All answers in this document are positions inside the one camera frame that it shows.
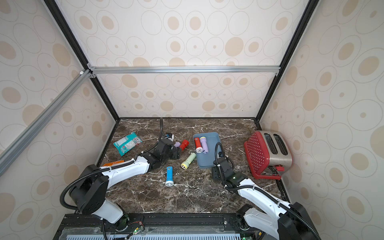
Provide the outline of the red flashlight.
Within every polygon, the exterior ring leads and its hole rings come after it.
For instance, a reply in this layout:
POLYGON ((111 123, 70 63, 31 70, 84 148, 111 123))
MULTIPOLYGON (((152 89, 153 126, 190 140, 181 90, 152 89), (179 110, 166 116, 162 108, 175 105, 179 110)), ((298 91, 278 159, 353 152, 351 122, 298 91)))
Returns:
POLYGON ((189 145, 189 141, 188 140, 183 140, 183 142, 180 144, 179 148, 184 151, 189 145))
POLYGON ((202 147, 200 138, 198 138, 198 137, 194 138, 194 142, 195 142, 196 153, 197 154, 202 153, 204 151, 204 149, 202 147))

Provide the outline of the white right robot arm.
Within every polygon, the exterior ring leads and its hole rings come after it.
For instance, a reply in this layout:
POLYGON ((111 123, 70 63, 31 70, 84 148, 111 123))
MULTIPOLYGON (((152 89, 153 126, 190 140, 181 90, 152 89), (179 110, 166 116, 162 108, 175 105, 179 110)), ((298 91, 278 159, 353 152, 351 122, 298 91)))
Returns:
POLYGON ((226 158, 218 158, 214 166, 222 185, 256 205, 246 207, 240 216, 246 228, 258 229, 277 240, 319 240, 307 210, 299 203, 291 204, 274 197, 244 174, 236 173, 226 158))

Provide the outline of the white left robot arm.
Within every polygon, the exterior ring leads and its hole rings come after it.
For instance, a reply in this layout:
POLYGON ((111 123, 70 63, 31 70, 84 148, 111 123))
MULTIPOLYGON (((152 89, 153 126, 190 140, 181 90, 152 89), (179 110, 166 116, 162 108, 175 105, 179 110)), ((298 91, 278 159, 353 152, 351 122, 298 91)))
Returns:
POLYGON ((131 177, 156 170, 168 160, 178 160, 188 144, 181 143, 176 147, 170 139, 160 139, 152 149, 143 151, 130 161, 101 168, 89 165, 62 191, 60 203, 64 208, 78 210, 83 215, 95 215, 111 224, 120 224, 127 215, 106 198, 107 190, 131 177))

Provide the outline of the blue flashlight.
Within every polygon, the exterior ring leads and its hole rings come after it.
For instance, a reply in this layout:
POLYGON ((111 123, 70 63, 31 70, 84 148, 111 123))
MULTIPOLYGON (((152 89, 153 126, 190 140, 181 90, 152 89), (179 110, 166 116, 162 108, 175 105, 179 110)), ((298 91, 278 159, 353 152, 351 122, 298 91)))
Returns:
POLYGON ((169 166, 167 167, 167 175, 166 175, 166 182, 165 185, 167 187, 172 187, 174 185, 173 180, 173 167, 169 166))

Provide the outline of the light green flashlight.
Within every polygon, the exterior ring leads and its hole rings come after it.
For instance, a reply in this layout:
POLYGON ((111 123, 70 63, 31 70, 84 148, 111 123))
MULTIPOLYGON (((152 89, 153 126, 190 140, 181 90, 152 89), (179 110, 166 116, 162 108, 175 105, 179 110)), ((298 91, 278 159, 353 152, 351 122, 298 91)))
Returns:
POLYGON ((189 168, 190 164, 194 161, 194 159, 196 158, 196 153, 191 153, 188 158, 181 163, 181 167, 186 170, 189 168))

